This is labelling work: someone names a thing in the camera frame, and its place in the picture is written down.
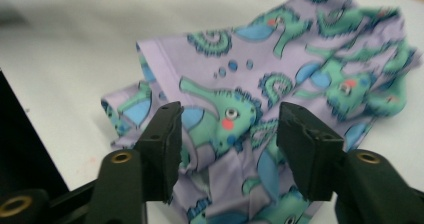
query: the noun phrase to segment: white table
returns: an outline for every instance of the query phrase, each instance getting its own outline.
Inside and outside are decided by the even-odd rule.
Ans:
[[[0,67],[70,189],[96,178],[114,129],[100,97],[138,81],[135,41],[248,23],[285,0],[0,0],[26,23],[0,26]],[[424,3],[357,0],[400,6],[410,44],[424,50]],[[424,88],[421,68],[408,76],[408,105],[379,121],[361,148],[385,156],[409,185],[424,190]],[[333,203],[313,223],[336,223]],[[150,223],[176,223],[149,204]]]

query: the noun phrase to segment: white surface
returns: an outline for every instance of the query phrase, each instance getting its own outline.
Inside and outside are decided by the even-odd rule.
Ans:
[[[285,0],[0,0],[27,22],[0,26],[0,67],[41,140],[75,189],[93,180],[116,138],[100,97],[138,81],[135,41],[248,23]],[[412,45],[424,50],[424,3],[357,0],[400,6]],[[424,69],[408,76],[409,102],[379,121],[361,148],[385,156],[412,187],[424,190]],[[149,204],[150,223],[178,223]],[[312,223],[336,223],[326,204]]]

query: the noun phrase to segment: printed cloth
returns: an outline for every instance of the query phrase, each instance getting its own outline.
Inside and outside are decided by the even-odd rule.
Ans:
[[[288,0],[250,24],[137,43],[144,80],[102,98],[131,148],[155,111],[180,101],[183,148],[170,205],[187,223],[307,223],[276,145],[279,103],[300,104],[357,148],[378,117],[405,106],[419,65],[397,8]]]

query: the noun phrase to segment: crumpled cloth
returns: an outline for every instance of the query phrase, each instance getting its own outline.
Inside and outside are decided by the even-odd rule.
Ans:
[[[357,148],[406,104],[420,64],[398,8],[288,0],[244,26],[137,43],[144,80],[102,98],[131,148],[161,105],[180,101],[183,148],[170,205],[187,223],[307,223],[276,145],[282,101],[300,104]]]

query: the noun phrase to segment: lavender fabric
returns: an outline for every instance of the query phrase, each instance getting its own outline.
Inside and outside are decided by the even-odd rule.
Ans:
[[[137,43],[144,80],[102,98],[117,149],[180,101],[183,148],[171,206],[187,223],[307,223],[319,204],[296,189],[276,145],[282,101],[300,104],[357,148],[406,104],[419,65],[397,8],[288,0],[244,26]]]

